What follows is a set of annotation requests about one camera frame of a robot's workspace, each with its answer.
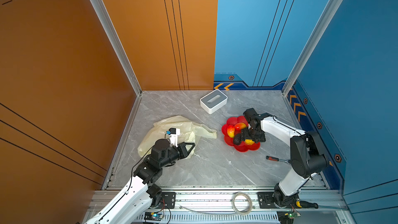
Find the yellow bell pepper fruit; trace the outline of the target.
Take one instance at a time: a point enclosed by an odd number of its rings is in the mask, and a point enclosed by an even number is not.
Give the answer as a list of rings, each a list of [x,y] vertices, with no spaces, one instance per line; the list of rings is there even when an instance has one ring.
[[[253,140],[245,140],[246,145],[253,145],[255,142]]]

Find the yellow black screwdriver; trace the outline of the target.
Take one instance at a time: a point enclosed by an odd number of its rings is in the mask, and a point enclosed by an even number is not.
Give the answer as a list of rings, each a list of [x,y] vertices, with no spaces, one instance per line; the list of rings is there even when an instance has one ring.
[[[310,203],[307,201],[296,201],[295,204],[298,208],[314,208],[314,209],[319,208],[319,205],[317,203]]]

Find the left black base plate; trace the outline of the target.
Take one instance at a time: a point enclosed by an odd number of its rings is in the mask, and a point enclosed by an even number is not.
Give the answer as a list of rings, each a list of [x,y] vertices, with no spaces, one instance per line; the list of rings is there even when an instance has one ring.
[[[164,203],[166,208],[174,209],[176,203],[176,192],[162,192],[160,196],[160,201],[157,204],[156,208],[161,209]]]

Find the cream plastic bag orange prints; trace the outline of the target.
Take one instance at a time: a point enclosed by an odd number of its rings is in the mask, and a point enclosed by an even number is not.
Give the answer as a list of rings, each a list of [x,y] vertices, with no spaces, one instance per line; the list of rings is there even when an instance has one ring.
[[[216,139],[217,131],[210,129],[202,123],[196,123],[188,118],[182,116],[174,116],[167,119],[160,120],[153,124],[153,128],[146,134],[143,141],[140,143],[137,151],[140,157],[145,155],[154,143],[163,138],[169,138],[166,134],[170,128],[180,130],[178,136],[178,145],[183,142],[197,144],[200,138]]]

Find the white grey tissue box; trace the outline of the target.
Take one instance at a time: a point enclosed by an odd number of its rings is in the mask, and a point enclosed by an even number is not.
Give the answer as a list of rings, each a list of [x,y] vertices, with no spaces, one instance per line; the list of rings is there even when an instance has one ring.
[[[213,114],[223,106],[227,104],[228,97],[216,89],[204,97],[200,98],[200,106],[206,111],[208,114]]]

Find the green circuit board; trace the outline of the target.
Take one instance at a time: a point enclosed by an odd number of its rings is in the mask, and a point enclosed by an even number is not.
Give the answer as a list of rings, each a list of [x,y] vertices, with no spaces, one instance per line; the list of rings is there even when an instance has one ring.
[[[294,220],[301,217],[299,212],[277,212],[281,224],[294,224]]]
[[[143,222],[148,224],[159,224],[164,219],[163,213],[145,212]]]

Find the right green circuit board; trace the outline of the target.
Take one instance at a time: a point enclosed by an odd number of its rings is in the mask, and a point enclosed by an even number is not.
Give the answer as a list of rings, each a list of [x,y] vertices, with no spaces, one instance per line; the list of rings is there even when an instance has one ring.
[[[281,224],[294,224],[294,220],[301,217],[299,212],[277,212]]]

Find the red flower-shaped plate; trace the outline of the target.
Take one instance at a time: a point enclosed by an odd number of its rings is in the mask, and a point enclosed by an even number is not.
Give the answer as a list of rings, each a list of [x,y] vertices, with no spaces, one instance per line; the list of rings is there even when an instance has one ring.
[[[226,124],[224,124],[222,126],[221,131],[224,135],[225,143],[229,146],[234,147],[239,152],[247,152],[249,150],[252,150],[252,151],[258,150],[261,146],[260,143],[258,143],[258,144],[254,143],[253,145],[246,145],[245,143],[241,143],[240,145],[233,144],[233,139],[227,135],[227,127],[228,127],[228,125],[235,125],[239,122],[244,122],[248,127],[248,122],[246,121],[244,116],[231,117],[227,120]],[[240,132],[235,131],[235,135],[240,134],[240,133],[241,133],[241,131]]]

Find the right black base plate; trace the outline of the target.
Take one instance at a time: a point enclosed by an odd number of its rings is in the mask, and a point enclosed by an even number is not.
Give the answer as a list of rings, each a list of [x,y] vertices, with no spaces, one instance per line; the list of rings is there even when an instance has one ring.
[[[292,196],[285,196],[279,191],[275,192],[259,192],[258,201],[260,208],[289,208],[296,205],[299,200],[298,194]]]

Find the small red yellow fruit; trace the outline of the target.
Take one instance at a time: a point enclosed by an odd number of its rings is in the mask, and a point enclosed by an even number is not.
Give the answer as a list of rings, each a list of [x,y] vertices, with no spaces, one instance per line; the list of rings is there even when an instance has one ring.
[[[235,137],[235,126],[234,125],[228,125],[227,135],[232,139]]]

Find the coiled clear tube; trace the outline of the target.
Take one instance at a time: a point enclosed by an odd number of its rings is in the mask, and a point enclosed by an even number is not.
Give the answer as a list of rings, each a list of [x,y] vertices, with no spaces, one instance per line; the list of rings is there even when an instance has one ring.
[[[254,204],[251,197],[243,192],[236,192],[231,199],[232,209],[235,214],[246,216],[253,210]]]

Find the left green circuit board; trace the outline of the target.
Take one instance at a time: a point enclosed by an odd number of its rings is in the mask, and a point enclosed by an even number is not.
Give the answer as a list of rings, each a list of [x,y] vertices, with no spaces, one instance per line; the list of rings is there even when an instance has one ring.
[[[159,224],[164,219],[163,213],[145,212],[143,222],[148,224]]]

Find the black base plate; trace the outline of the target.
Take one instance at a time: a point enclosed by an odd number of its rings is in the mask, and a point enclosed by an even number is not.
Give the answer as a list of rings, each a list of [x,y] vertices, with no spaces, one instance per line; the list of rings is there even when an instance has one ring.
[[[260,208],[289,208],[296,205],[299,200],[298,194],[292,196],[285,196],[279,191],[275,192],[259,192],[258,201]]]
[[[160,196],[160,201],[157,204],[156,208],[161,209],[164,203],[166,208],[174,209],[176,203],[176,192],[162,192]]]

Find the red black ratchet wrench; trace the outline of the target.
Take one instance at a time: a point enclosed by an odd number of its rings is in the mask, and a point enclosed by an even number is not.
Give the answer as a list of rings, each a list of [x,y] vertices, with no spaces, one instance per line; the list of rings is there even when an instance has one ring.
[[[284,162],[284,163],[287,163],[287,164],[291,163],[291,160],[280,159],[280,158],[272,157],[272,156],[266,156],[266,159],[270,160],[270,161]]]

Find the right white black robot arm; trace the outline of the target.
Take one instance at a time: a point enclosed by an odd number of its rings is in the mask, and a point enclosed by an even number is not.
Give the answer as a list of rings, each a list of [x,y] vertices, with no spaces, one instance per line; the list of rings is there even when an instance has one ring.
[[[294,128],[269,113],[258,114],[249,108],[243,113],[244,121],[227,124],[226,135],[232,146],[250,150],[266,141],[271,134],[288,145],[291,169],[285,178],[274,187],[271,201],[276,207],[318,208],[315,203],[301,202],[299,190],[329,164],[320,135]]]

